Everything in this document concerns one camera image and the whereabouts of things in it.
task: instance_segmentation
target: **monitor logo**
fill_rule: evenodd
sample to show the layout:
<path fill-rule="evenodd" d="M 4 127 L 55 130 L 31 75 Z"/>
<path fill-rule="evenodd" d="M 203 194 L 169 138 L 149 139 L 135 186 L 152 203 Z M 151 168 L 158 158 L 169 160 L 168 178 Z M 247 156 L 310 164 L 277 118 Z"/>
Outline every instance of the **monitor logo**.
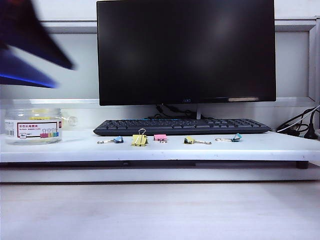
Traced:
<path fill-rule="evenodd" d="M 191 99 L 190 98 L 185 98 L 185 99 L 182 100 L 182 102 L 184 104 L 190 104 L 191 103 Z"/>

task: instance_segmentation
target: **yellow binder clip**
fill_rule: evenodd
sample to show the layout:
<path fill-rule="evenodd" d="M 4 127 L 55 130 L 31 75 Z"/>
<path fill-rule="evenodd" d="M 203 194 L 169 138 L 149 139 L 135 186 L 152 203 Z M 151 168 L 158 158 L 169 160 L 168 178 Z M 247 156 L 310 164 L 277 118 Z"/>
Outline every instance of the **yellow binder clip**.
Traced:
<path fill-rule="evenodd" d="M 191 136 L 186 136 L 184 138 L 184 143 L 185 144 L 211 144 L 210 141 L 198 141 L 193 139 Z"/>
<path fill-rule="evenodd" d="M 146 130 L 144 128 L 139 129 L 139 134 L 132 135 L 133 141 L 131 143 L 132 146 L 136 147 L 144 147 L 148 144 L 148 137 L 145 134 Z"/>

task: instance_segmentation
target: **monitor screen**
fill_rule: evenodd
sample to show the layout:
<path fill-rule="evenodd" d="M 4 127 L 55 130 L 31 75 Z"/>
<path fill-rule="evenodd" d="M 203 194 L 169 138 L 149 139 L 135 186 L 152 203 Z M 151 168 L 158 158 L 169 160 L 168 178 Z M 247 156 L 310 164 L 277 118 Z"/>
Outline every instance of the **monitor screen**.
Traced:
<path fill-rule="evenodd" d="M 276 100 L 273 0 L 97 2 L 106 105 Z"/>

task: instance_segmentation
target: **plastic jar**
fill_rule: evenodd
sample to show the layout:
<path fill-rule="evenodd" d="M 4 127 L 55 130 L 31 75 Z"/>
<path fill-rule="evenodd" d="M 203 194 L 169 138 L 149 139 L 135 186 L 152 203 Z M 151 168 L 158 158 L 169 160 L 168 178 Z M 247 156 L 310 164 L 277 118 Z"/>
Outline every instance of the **plastic jar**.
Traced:
<path fill-rule="evenodd" d="M 4 119 L 8 144 L 52 144 L 62 139 L 60 108 L 8 109 Z"/>

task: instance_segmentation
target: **keyboard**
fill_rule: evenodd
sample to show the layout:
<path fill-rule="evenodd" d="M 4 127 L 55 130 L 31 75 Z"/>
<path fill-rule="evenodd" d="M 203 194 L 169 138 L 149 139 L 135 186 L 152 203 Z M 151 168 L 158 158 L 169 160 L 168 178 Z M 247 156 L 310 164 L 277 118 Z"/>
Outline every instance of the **keyboard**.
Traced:
<path fill-rule="evenodd" d="M 261 134 L 270 128 L 251 119 L 123 119 L 106 120 L 93 132 L 100 136 Z"/>

